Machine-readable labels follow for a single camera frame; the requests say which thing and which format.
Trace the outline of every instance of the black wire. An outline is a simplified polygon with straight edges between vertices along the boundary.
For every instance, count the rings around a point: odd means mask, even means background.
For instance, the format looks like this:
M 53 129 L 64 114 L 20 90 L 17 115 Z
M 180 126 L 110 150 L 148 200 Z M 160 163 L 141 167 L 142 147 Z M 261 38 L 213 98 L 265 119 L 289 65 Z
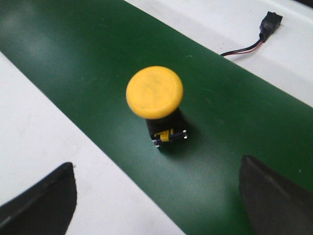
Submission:
M 263 39 L 260 38 L 255 44 L 253 44 L 253 45 L 251 45 L 249 47 L 246 47 L 246 48 L 243 48 L 243 49 L 239 49 L 239 50 L 231 50 L 231 51 L 228 51 L 228 52 L 225 52 L 225 53 L 221 54 L 221 56 L 227 56 L 227 55 L 235 54 L 235 53 L 238 53 L 238 52 L 251 50 L 251 49 L 255 48 L 256 46 L 258 46 L 259 43 L 262 42 L 262 41 L 263 41 Z

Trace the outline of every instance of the yellow mushroom button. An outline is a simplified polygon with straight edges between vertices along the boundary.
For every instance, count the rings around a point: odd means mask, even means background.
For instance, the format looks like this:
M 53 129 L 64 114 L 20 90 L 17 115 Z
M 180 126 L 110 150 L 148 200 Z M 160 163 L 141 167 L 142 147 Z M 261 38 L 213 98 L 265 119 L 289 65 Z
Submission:
M 126 100 L 130 109 L 145 119 L 160 119 L 175 111 L 182 99 L 183 86 L 178 75 L 162 66 L 137 72 L 129 81 Z

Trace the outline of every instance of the green surface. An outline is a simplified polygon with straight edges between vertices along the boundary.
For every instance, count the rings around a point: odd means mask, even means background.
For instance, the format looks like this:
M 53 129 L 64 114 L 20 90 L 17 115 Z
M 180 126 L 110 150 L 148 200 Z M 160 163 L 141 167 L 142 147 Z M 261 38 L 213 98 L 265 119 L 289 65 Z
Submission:
M 243 154 L 313 191 L 313 109 L 124 1 L 0 0 L 0 50 L 189 235 L 253 234 Z M 161 150 L 125 100 L 151 65 L 181 77 L 189 122 Z

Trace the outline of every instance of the cable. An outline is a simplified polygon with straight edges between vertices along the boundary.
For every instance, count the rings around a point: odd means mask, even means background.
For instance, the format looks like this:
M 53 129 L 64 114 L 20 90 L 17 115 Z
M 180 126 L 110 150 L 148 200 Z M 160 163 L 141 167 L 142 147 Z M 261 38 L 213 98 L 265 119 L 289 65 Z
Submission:
M 225 52 L 221 54 L 221 56 L 246 54 L 255 51 L 257 48 L 261 46 L 262 43 L 265 43 L 265 41 L 270 37 L 270 35 L 272 35 L 273 32 L 278 28 L 280 22 L 282 21 L 282 18 L 283 18 L 282 16 L 277 15 L 275 12 L 268 12 L 260 25 L 261 30 L 259 34 L 260 39 L 255 44 L 243 49 Z

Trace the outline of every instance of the black connector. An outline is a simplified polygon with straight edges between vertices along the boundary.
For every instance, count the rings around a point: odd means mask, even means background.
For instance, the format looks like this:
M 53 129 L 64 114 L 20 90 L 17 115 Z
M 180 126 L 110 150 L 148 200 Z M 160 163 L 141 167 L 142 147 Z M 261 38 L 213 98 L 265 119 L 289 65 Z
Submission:
M 264 17 L 260 25 L 260 39 L 262 39 L 263 42 L 278 28 L 282 18 L 282 16 L 277 15 L 275 12 L 268 11 L 268 14 Z

